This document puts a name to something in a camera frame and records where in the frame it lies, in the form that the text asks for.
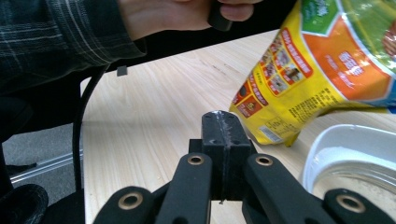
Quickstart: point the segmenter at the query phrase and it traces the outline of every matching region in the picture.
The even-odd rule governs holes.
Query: gray floor
[[[12,136],[4,144],[7,164],[23,165],[45,161],[72,151],[72,125],[35,133]],[[49,204],[53,204],[75,191],[73,165],[69,164],[42,175],[30,177],[14,184],[14,187],[33,183],[46,189]]]

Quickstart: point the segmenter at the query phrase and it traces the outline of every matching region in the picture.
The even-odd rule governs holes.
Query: white bowl
[[[301,183],[319,198],[329,189],[354,190],[396,219],[396,133],[350,124],[328,128],[309,151]]]

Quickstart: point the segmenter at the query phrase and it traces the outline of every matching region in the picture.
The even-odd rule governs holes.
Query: person
[[[245,21],[261,0],[219,0]],[[144,37],[203,30],[212,0],[2,0],[0,95],[73,71],[146,55]]]

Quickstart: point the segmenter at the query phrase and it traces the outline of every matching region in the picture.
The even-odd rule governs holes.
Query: finger
[[[221,3],[228,5],[239,5],[239,4],[256,4],[262,0],[218,0]]]
[[[220,8],[221,15],[230,21],[245,21],[253,14],[253,5],[228,5],[224,4]]]

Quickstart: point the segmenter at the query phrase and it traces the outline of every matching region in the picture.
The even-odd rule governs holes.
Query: printed packaging
[[[261,144],[291,144],[334,110],[394,112],[396,0],[300,0],[230,111]]]

